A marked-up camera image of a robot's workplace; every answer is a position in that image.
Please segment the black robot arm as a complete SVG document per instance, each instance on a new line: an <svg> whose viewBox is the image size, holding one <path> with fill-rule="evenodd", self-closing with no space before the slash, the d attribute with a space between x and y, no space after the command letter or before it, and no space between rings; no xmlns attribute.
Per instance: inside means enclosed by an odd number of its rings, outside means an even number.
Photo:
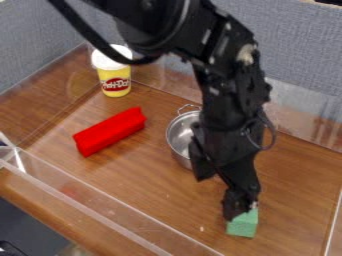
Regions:
<svg viewBox="0 0 342 256"><path fill-rule="evenodd" d="M143 55L139 64L167 53L191 64L202 92L191 166L199 180L218 175L227 183L223 216L234 219L258 207L254 160L269 148L263 134L273 127L263 110L273 87L254 33L210 0L83 1L112 17L126 43Z"/></svg>

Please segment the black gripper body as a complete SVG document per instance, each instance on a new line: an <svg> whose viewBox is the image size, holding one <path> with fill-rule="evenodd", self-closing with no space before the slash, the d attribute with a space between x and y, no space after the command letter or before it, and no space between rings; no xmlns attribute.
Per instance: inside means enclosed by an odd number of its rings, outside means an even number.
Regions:
<svg viewBox="0 0 342 256"><path fill-rule="evenodd" d="M254 159L261 151L269 150L275 143L263 146L263 132L274 125L263 110L259 110L235 130L211 130L202 121L191 125L192 137L188 145L191 167L198 181L222 176L231 189L239 191L250 200L261 193Z"/></svg>

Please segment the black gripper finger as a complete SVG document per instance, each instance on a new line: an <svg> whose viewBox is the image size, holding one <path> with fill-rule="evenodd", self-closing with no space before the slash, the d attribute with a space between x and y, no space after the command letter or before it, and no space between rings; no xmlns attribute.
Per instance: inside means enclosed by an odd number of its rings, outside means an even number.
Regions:
<svg viewBox="0 0 342 256"><path fill-rule="evenodd" d="M258 199L240 191L227 189L222 200L222 207L223 217L227 221L231 221L235 217L248 213L258 207Z"/></svg>

